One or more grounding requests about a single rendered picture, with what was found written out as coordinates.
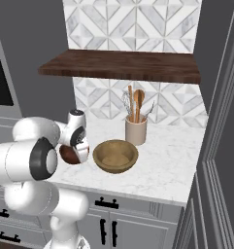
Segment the grey wall oven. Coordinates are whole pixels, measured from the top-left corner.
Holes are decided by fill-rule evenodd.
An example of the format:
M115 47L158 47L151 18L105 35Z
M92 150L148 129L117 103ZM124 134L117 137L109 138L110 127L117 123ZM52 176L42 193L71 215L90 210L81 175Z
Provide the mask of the grey wall oven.
M0 117L20 119L22 117L12 77L0 41Z

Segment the dark wooden shelf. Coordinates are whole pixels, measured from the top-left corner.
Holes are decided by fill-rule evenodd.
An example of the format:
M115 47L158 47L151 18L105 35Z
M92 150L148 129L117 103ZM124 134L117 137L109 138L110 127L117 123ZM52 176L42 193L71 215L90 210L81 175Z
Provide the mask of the dark wooden shelf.
M42 75L199 85L191 53L67 50L38 68Z

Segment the beige utensil pot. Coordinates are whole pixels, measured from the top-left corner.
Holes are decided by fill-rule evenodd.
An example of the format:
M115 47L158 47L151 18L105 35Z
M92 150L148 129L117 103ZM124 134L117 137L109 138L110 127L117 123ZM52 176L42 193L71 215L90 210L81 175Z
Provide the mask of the beige utensil pot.
M125 140L135 146L142 145L146 142L148 121L141 123L131 123L129 118L125 119Z

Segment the wooden spoon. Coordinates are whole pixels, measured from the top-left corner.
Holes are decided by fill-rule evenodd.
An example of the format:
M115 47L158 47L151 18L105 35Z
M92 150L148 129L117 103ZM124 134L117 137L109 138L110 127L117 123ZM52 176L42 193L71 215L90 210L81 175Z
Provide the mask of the wooden spoon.
M140 121L140 110L145 98L145 92L141 89L136 89L134 92L134 101L136 103L136 117L135 123L137 124Z

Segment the wooden spatula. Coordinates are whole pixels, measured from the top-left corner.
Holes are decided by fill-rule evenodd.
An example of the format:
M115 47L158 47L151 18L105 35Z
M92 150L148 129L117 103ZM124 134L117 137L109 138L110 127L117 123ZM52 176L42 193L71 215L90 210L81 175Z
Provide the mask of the wooden spatula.
M132 86L128 86L128 93L129 93L129 104L130 104L130 112L131 115L129 117L129 121L131 123L134 123L134 106L133 106L133 92L132 92Z

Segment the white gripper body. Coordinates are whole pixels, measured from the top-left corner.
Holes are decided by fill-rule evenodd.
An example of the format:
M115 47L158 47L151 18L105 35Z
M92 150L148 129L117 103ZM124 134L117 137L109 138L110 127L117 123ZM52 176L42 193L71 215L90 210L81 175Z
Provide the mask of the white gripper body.
M89 145L86 138L84 138L80 144L76 145L73 150L76 153L80 163L87 161L89 155Z

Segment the olive wooden large bowl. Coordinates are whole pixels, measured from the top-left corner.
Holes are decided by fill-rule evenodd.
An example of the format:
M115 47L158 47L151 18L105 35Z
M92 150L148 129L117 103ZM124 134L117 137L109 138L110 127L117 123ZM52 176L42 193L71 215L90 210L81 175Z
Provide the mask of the olive wooden large bowl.
M130 169L137 161L137 148L124 140L107 140L93 150L94 162L104 171L119 174Z

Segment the grey cabinet door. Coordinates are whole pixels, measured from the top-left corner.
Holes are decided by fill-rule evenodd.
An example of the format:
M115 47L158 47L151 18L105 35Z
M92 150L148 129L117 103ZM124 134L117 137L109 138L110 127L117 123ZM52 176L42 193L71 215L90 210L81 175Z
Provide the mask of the grey cabinet door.
M234 0L203 0L194 46L209 119L173 249L234 249Z

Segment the grey drawer front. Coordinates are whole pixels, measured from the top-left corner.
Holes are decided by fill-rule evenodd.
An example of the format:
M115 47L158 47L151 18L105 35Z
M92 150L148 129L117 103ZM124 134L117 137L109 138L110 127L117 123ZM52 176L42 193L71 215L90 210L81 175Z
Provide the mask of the grey drawer front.
M109 196L98 194L94 192L85 192L87 195L90 204L93 207L97 208L108 208L96 206L94 204L95 200L99 200L102 196L105 201L112 202L113 199L117 200L117 204L119 205L118 209L108 208L111 211L121 211L121 212L132 212L135 214L144 214L148 216L152 216L158 220L178 223L179 218L181 216L181 212L183 209L179 206L153 202L149 200L139 200L135 198L121 197L121 196Z
M51 234L48 231L41 231L35 229L29 229L25 227L17 227L10 224L1 224L0 223L0 232L3 231L5 235L13 237L15 234L18 234L18 237L21 239L20 243L15 243L12 241L2 240L2 242L13 243L18 246L23 246L33 249L43 249L46 244L51 239Z
M4 221L9 221L19 225L25 225L31 228L37 228L48 231L50 229L50 217L49 216L30 216L20 214L11 210L6 205L4 199L0 196L0 211L7 209L10 216L8 218L0 217Z

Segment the metal whisk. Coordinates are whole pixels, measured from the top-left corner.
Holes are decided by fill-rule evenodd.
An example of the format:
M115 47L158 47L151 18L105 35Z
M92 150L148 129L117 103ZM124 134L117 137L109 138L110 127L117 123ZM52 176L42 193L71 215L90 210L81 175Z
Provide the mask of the metal whisk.
M130 99L129 99L129 93L128 91L124 91L122 94L122 101L123 101L123 105L128 113L128 115L132 115L132 111L131 111L131 107L130 107Z

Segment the grey cupboard door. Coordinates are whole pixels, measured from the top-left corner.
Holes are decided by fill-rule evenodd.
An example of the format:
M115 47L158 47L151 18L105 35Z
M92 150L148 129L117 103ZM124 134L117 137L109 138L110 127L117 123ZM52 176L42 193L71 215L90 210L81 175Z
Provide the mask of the grey cupboard door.
M110 213L117 221L117 247L113 249L172 249L177 224L136 215Z
M105 219L106 244L102 245L100 234L100 219ZM90 245L90 249L111 249L109 212L90 208L86 216L78 221L78 228L82 236Z

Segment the dark brown small bowl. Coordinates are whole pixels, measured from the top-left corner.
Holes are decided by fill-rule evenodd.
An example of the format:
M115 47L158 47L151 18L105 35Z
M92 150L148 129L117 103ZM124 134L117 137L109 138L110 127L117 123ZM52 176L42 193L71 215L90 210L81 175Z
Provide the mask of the dark brown small bowl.
M72 147L61 145L59 148L61 158L69 164L79 164L80 160Z

